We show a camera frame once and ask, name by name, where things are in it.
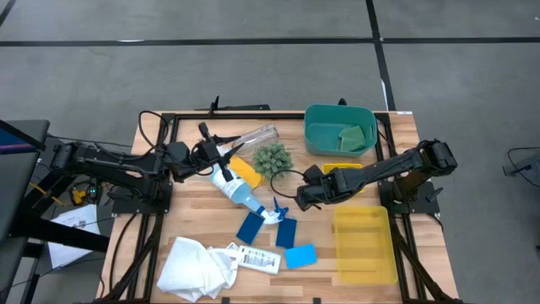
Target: yellow object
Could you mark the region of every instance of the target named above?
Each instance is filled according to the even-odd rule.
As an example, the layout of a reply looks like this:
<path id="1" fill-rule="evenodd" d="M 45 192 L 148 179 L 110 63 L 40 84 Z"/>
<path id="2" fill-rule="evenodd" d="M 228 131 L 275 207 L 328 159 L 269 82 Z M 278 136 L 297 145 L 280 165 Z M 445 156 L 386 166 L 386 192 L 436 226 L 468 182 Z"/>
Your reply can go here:
<path id="1" fill-rule="evenodd" d="M 322 173 L 328 174 L 334 168 L 362 169 L 362 164 L 348 164 L 348 163 L 324 164 L 322 165 Z M 360 190 L 360 193 L 364 193 L 364 192 L 365 192 L 365 189 Z"/>
<path id="2" fill-rule="evenodd" d="M 262 182 L 264 182 L 264 176 L 255 172 L 249 164 L 238 156 L 233 155 L 230 159 L 229 168 L 242 177 L 251 186 L 251 189 L 261 186 Z"/>
<path id="3" fill-rule="evenodd" d="M 336 207 L 337 271 L 349 284 L 395 284 L 396 260 L 384 207 Z"/>
<path id="4" fill-rule="evenodd" d="M 73 190 L 73 201 L 76 205 L 80 205 L 84 203 L 84 200 L 86 199 L 86 190 Z"/>
<path id="5" fill-rule="evenodd" d="M 33 182 L 28 182 L 32 187 L 34 187 L 37 191 L 43 193 L 43 195 L 47 195 L 47 191 L 43 190 L 40 186 L 36 185 L 35 183 Z M 60 199 L 58 198 L 55 198 L 53 196 L 51 196 L 51 199 L 57 203 L 59 203 L 62 207 L 66 207 L 66 204 L 62 203 L 60 201 Z"/>

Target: yellow plastic tray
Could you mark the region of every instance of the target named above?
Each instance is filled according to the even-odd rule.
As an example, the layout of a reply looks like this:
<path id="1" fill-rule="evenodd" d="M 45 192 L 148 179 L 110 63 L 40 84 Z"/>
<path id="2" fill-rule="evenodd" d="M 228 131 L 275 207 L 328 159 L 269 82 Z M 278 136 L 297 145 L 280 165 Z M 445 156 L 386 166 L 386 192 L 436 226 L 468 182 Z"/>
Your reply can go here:
<path id="1" fill-rule="evenodd" d="M 384 207 L 336 207 L 337 271 L 349 284 L 395 284 L 396 260 Z"/>
<path id="2" fill-rule="evenodd" d="M 327 174 L 333 168 L 356 168 L 362 169 L 362 164 L 349 164 L 349 163 L 335 163 L 335 164 L 324 164 L 322 165 L 322 173 Z"/>

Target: green plastic bin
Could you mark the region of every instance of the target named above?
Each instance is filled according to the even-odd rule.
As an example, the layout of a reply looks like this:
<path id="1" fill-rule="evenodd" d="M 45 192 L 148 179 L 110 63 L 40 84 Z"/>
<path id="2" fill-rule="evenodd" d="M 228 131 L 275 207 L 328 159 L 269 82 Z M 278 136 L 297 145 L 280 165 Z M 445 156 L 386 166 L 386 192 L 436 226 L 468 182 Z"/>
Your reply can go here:
<path id="1" fill-rule="evenodd" d="M 339 133 L 360 126 L 365 147 L 356 151 L 339 149 Z M 377 124 L 370 109 L 361 106 L 312 105 L 305 110 L 305 149 L 313 155 L 361 156 L 377 143 Z"/>

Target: barcode label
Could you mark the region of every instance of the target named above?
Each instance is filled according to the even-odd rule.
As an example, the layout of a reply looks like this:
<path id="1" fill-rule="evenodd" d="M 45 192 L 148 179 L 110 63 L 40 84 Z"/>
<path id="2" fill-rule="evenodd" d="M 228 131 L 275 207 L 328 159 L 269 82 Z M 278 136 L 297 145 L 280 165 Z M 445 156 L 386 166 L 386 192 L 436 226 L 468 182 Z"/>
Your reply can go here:
<path id="1" fill-rule="evenodd" d="M 256 252 L 256 251 L 248 250 L 247 254 L 254 255 L 256 257 L 263 257 L 263 258 L 265 257 L 264 252 Z"/>
<path id="2" fill-rule="evenodd" d="M 260 266 L 260 267 L 266 267 L 268 265 L 274 265 L 275 264 L 275 260 L 274 259 L 271 259 L 271 258 L 264 258 L 264 254 L 256 254 L 256 255 L 245 255 L 244 256 L 244 263 L 247 263 L 247 264 L 251 264 L 251 265 L 256 265 L 256 266 Z"/>

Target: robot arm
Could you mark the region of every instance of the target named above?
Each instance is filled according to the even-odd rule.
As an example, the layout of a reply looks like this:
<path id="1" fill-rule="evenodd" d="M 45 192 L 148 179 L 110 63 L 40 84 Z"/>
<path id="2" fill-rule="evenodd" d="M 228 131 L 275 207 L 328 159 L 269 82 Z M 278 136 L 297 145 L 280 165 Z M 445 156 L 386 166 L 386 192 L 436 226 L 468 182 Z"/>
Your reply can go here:
<path id="1" fill-rule="evenodd" d="M 294 200 L 303 211 L 320 203 L 337 204 L 352 198 L 369 183 L 409 172 L 394 181 L 394 193 L 399 200 L 412 195 L 432 176 L 449 175 L 456 167 L 446 143 L 422 141 L 414 149 L 362 169 L 336 168 L 325 175 L 319 167 L 312 166 L 304 172 L 306 185 L 297 188 Z"/>
<path id="2" fill-rule="evenodd" d="M 204 122 L 199 124 L 199 131 L 203 140 L 192 149 L 183 142 L 160 144 L 155 147 L 154 153 L 146 155 L 118 153 L 99 145 L 94 147 L 82 143 L 58 145 L 51 170 L 60 176 L 88 175 L 122 187 L 112 197 L 118 201 L 124 200 L 126 204 L 137 200 L 140 204 L 131 204 L 134 206 L 130 208 L 133 213 L 166 213 L 172 191 L 169 172 L 175 182 L 184 182 L 188 177 L 202 174 L 201 171 L 219 164 L 225 180 L 228 182 L 232 179 L 226 166 L 241 146 L 223 156 L 219 154 L 217 146 L 239 137 L 210 136 Z"/>

